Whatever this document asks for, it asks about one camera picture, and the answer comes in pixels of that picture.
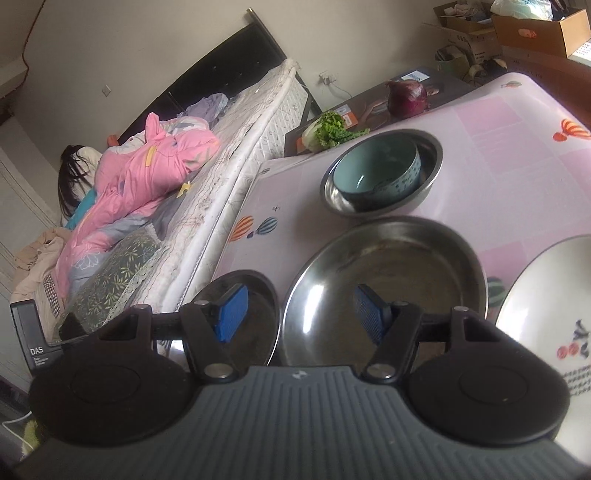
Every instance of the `red wire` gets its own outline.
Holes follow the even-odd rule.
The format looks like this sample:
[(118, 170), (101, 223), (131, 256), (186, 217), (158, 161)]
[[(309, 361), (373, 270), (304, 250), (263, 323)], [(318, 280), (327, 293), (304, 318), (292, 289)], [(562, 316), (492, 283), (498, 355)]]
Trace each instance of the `red wire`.
[(6, 98), (12, 92), (16, 92), (20, 87), (22, 87), (25, 83), (25, 80), (27, 79), (27, 76), (29, 75), (29, 68), (30, 67), (25, 59), (25, 49), (27, 48), (27, 44), (29, 43), (29, 38), (31, 37), (31, 33), (33, 33), (33, 28), (35, 27), (35, 24), (37, 23), (37, 19), (39, 18), (39, 15), (41, 14), (41, 10), (43, 10), (43, 6), (45, 5), (45, 2), (46, 2), (46, 0), (43, 0), (43, 2), (41, 2), (41, 6), (39, 7), (39, 10), (37, 11), (37, 14), (35, 15), (35, 19), (33, 20), (33, 23), (31, 24), (31, 28), (29, 28), (29, 33), (27, 34), (27, 37), (25, 39), (25, 44), (22, 47), (22, 54), (21, 54), (22, 62), (25, 64), (25, 67), (27, 67), (27, 71), (25, 72), (25, 76), (19, 85), (14, 87), (13, 90), (11, 90), (6, 95), (4, 95), (2, 98), (0, 98), (0, 100), (2, 100), (3, 98)]

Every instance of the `blue gripper pad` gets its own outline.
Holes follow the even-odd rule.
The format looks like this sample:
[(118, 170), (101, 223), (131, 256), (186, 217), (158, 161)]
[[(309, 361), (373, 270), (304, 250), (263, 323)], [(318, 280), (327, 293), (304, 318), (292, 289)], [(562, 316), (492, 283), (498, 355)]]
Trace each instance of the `blue gripper pad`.
[(217, 322), (214, 331), (217, 339), (228, 343), (238, 330), (248, 312), (248, 288), (242, 283), (234, 285), (217, 302)]
[(392, 323), (392, 311), (366, 284), (355, 288), (355, 313), (371, 341), (379, 345)]

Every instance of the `wall socket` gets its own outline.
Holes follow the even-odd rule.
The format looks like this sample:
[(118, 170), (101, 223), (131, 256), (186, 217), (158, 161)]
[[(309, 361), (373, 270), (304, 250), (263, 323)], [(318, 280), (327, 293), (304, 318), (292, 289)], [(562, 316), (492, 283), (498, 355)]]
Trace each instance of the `wall socket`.
[(330, 85), (331, 83), (336, 82), (336, 76), (330, 73), (328, 70), (319, 73), (318, 76), (320, 77), (321, 82), (325, 85)]

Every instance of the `black hair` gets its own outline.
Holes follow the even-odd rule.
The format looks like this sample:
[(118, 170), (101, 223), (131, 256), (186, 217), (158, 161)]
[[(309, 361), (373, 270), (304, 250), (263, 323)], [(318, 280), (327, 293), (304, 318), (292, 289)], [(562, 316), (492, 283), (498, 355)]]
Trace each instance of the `black hair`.
[(74, 215), (74, 211), (80, 204), (79, 198), (74, 195), (72, 188), (76, 183), (85, 183), (92, 187), (86, 180), (86, 172), (79, 162), (88, 163), (84, 158), (78, 155), (78, 151), (84, 145), (68, 145), (62, 152), (60, 160), (60, 171), (57, 175), (57, 197), (60, 201), (60, 209), (64, 217), (69, 218)]

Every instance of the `bed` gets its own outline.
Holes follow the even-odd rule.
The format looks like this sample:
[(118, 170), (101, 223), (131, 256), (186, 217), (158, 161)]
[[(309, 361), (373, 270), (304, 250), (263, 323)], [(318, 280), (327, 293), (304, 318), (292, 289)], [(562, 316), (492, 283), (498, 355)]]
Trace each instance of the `bed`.
[[(115, 245), (70, 299), (59, 330), (46, 329), (40, 342), (50, 344), (58, 332), (67, 338), (88, 333), (131, 304), (148, 303), (155, 312), (173, 312), (192, 298), (210, 281), (261, 163), (281, 157), (285, 134), (319, 112), (297, 75), (297, 63), (286, 57), (251, 9), (247, 14), (249, 25), (191, 67), (120, 137), (124, 145), (137, 140), (150, 112), (161, 120), (173, 118), (200, 98), (222, 92), (232, 100), (212, 128), (219, 150), (191, 178), (182, 196), (173, 193), (150, 222)], [(131, 266), (130, 258), (135, 262)], [(51, 294), (44, 300), (49, 309)], [(41, 312), (41, 300), (35, 298), (35, 303)], [(19, 314), (23, 305), (11, 307), (17, 329), (23, 321), (31, 323)], [(39, 320), (34, 323), (40, 330)], [(32, 344), (21, 345), (31, 368), (41, 357), (30, 350)], [(28, 387), (28, 372), (14, 375), (0, 365), (0, 375), (20, 390)]]

